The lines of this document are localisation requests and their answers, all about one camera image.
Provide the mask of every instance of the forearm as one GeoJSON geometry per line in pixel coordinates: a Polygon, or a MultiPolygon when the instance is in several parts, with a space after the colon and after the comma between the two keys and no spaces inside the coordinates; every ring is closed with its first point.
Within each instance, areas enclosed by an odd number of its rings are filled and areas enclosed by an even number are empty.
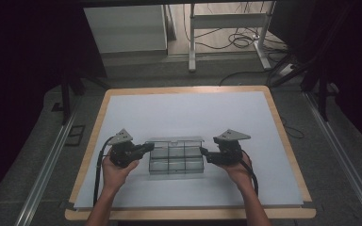
{"type": "Polygon", "coordinates": [[[87,226],[104,226],[108,224],[111,205],[113,204],[116,193],[117,190],[113,189],[104,188],[102,190],[101,196],[93,207],[92,212],[90,212],[90,216],[86,223],[87,226]]]}
{"type": "Polygon", "coordinates": [[[269,219],[267,218],[266,212],[264,212],[260,200],[255,193],[252,182],[247,180],[245,183],[238,184],[238,188],[245,205],[245,213],[248,225],[271,225],[269,219]]]}

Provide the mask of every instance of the clear plastic box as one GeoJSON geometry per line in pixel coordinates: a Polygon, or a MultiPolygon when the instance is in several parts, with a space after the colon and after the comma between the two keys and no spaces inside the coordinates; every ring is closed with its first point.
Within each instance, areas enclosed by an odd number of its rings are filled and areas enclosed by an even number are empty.
{"type": "Polygon", "coordinates": [[[201,137],[156,137],[147,143],[155,143],[150,152],[150,174],[187,174],[204,172],[200,151],[201,137]]]}

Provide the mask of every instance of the wooden border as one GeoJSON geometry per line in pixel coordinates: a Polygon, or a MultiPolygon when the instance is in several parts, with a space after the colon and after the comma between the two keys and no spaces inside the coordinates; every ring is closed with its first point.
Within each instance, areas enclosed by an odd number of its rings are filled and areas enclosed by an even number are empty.
{"type": "MultiPolygon", "coordinates": [[[[149,95],[149,94],[169,94],[169,93],[210,93],[210,92],[249,92],[262,91],[267,99],[272,117],[277,127],[278,133],[284,145],[289,163],[295,175],[298,187],[302,193],[304,202],[312,202],[304,177],[296,161],[295,154],[290,146],[287,133],[278,115],[274,100],[269,89],[265,86],[238,86],[238,87],[185,87],[185,88],[146,88],[146,89],[110,89],[106,92],[105,98],[99,110],[95,125],[93,126],[90,142],[84,155],[77,179],[69,202],[74,203],[78,192],[82,186],[84,178],[90,165],[93,150],[96,145],[102,122],[107,112],[107,104],[111,96],[114,95],[149,95]]],[[[269,218],[313,218],[316,216],[314,208],[266,208],[269,218]]],[[[65,217],[68,220],[86,220],[91,211],[66,210],[65,217]]],[[[111,211],[110,219],[116,220],[171,220],[171,219],[237,219],[246,218],[244,209],[193,209],[193,210],[116,210],[111,211]]]]}

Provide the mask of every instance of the hand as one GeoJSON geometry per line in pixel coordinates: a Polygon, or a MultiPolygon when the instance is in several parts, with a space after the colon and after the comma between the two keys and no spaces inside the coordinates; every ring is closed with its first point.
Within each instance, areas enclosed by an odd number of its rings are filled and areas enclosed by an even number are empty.
{"type": "Polygon", "coordinates": [[[109,156],[106,156],[102,162],[104,172],[104,189],[117,192],[125,183],[125,179],[127,178],[130,171],[133,170],[138,165],[138,163],[138,160],[133,161],[128,165],[128,167],[123,169],[115,166],[110,161],[109,156]]]}
{"type": "MultiPolygon", "coordinates": [[[[252,161],[249,158],[248,154],[243,152],[242,160],[252,168],[252,161]]],[[[238,186],[240,189],[241,186],[252,184],[252,176],[249,172],[240,164],[237,163],[232,166],[219,165],[218,167],[223,168],[227,173],[231,180],[238,186]]]]}

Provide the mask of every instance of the human arm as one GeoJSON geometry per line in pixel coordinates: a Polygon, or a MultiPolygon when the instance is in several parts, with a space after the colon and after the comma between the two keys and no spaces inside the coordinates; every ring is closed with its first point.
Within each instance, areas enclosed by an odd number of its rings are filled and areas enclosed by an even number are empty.
{"type": "Polygon", "coordinates": [[[137,165],[139,161],[131,162],[127,168],[119,168],[115,166],[109,159],[105,157],[102,162],[104,174],[104,186],[102,188],[101,196],[97,200],[95,206],[90,212],[87,219],[87,226],[107,225],[110,217],[110,209],[113,204],[114,197],[120,190],[120,187],[125,183],[125,179],[137,165]]]}
{"type": "MultiPolygon", "coordinates": [[[[242,160],[249,167],[252,167],[252,163],[246,153],[243,154],[242,160]]],[[[240,163],[233,166],[219,167],[223,168],[228,173],[231,180],[237,185],[237,188],[243,198],[248,225],[271,225],[266,212],[264,212],[263,206],[255,193],[252,178],[248,171],[240,163]]]]}

